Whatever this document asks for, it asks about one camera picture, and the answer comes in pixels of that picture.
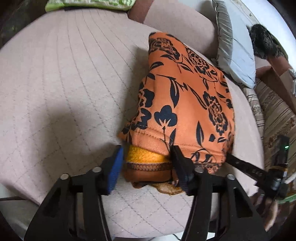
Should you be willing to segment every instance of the cable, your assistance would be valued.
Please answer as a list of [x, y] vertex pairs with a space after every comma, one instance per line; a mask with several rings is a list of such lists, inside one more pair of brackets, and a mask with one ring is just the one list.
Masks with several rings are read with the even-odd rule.
[[173, 235], [176, 237], [176, 239], [178, 239], [179, 241], [181, 241], [181, 239], [179, 239], [177, 235], [175, 235], [175, 234], [173, 234]]

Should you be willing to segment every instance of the yellow fabric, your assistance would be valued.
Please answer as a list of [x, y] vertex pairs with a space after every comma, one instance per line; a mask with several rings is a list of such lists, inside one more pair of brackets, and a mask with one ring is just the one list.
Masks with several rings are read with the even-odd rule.
[[126, 161], [141, 164], [170, 162], [165, 156], [161, 154], [151, 152], [133, 145], [130, 145], [129, 147]]

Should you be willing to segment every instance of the black fur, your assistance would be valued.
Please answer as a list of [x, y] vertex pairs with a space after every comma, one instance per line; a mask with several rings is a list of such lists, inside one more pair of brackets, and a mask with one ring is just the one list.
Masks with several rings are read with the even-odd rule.
[[267, 59], [268, 56], [285, 56], [281, 50], [281, 46], [277, 44], [277, 41], [263, 25], [253, 25], [250, 31], [250, 37], [255, 56], [262, 59]]

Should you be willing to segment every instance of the pink sofa cushion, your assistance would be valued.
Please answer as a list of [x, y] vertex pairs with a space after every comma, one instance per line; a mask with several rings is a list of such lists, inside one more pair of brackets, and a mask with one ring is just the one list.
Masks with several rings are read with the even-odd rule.
[[208, 58], [216, 58], [217, 25], [177, 0], [136, 1], [128, 17], [168, 32]]

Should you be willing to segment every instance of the black device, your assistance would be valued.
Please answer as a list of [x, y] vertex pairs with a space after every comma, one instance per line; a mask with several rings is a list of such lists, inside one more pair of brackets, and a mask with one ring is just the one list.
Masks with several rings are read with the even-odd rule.
[[[257, 181], [256, 185], [272, 199], [285, 198], [289, 139], [279, 136], [274, 166], [267, 172], [231, 154], [226, 162]], [[178, 146], [172, 146], [171, 161], [180, 187], [194, 196], [181, 241], [205, 241], [210, 225], [212, 193], [219, 193], [219, 215], [212, 241], [266, 241], [262, 218], [234, 175], [210, 175], [201, 166], [185, 158]], [[101, 195], [109, 195], [115, 186], [123, 162], [121, 147], [84, 175], [63, 174], [37, 210], [25, 235], [25, 241], [111, 241]], [[75, 225], [75, 195], [83, 193], [85, 235]]]

